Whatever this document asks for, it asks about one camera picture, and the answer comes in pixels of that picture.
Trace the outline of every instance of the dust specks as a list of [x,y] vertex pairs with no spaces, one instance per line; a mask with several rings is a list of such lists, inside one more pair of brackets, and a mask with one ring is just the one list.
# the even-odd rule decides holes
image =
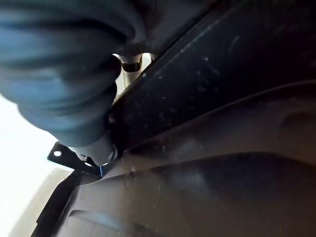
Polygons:
[[198,146],[199,146],[199,148],[200,148],[201,150],[203,150],[203,145],[202,145],[201,142],[198,143]]
[[235,45],[236,45],[236,43],[237,43],[237,41],[240,39],[240,36],[236,36],[234,39],[233,39],[233,41],[232,41],[232,43],[231,43],[231,46],[229,47],[229,50],[228,50],[228,53],[229,54],[232,54],[232,52],[233,52],[233,49],[234,49],[234,47],[235,47]]
[[312,68],[316,68],[316,59],[310,62]]
[[198,89],[200,92],[206,92],[206,88],[205,88],[205,87],[199,86],[197,89]]

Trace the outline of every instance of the metal bracket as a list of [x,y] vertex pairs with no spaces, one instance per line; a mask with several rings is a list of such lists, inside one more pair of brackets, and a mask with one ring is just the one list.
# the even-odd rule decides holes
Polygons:
[[111,164],[97,166],[91,159],[82,161],[68,147],[56,142],[47,159],[63,166],[80,170],[94,176],[103,177],[111,168]]

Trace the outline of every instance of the black surface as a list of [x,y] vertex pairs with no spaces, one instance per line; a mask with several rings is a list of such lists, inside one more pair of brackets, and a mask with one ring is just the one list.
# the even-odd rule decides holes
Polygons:
[[37,219],[37,226],[31,237],[51,236],[58,219],[62,215],[69,198],[76,187],[98,180],[97,176],[75,170],[62,181],[50,196],[47,204]]
[[[55,156],[54,152],[61,152],[60,156]],[[92,161],[90,165],[85,164],[78,158],[76,153],[71,151],[68,147],[56,142],[52,150],[50,151],[47,159],[57,164],[64,165],[66,167],[85,172],[101,178],[100,167],[96,166]]]
[[120,149],[257,92],[316,78],[315,1],[230,2],[218,4],[115,102],[111,129]]
[[204,158],[79,187],[56,236],[313,237],[315,187],[276,154]]

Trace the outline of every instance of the bolt hole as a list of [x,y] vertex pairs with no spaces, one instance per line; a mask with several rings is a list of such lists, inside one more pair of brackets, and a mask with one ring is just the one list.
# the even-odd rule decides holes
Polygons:
[[88,166],[90,166],[90,167],[92,167],[92,165],[89,164],[88,162],[85,162],[84,164],[85,164],[85,165],[88,165]]
[[56,157],[61,156],[61,151],[54,151],[54,156],[56,156]]

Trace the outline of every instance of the silver metal part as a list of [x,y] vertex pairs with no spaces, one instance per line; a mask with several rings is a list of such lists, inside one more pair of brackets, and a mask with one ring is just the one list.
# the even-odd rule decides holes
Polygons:
[[124,79],[124,86],[127,88],[141,73],[141,70],[136,72],[127,72],[122,68],[122,74]]
[[125,88],[127,88],[142,72],[142,57],[143,54],[138,54],[132,57],[118,55],[122,65]]
[[84,147],[69,147],[81,160],[91,157],[96,165],[105,165],[118,157],[118,151],[112,143],[110,134],[104,134],[97,141]]

